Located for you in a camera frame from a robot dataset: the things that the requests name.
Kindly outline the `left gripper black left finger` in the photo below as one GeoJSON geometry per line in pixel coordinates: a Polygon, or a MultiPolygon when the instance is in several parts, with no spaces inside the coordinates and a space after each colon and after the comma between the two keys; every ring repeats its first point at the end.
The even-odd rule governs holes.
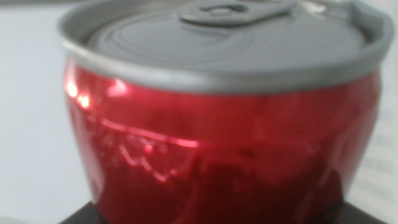
{"type": "Polygon", "coordinates": [[[69,217],[62,220],[60,224],[108,224],[108,222],[100,215],[95,205],[88,202],[69,217]]]}

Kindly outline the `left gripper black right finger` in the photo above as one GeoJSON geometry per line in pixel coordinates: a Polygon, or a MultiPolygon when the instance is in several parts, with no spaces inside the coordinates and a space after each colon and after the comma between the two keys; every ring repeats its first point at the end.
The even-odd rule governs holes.
{"type": "Polygon", "coordinates": [[[386,222],[362,211],[358,207],[341,202],[330,211],[326,224],[387,224],[386,222]]]}

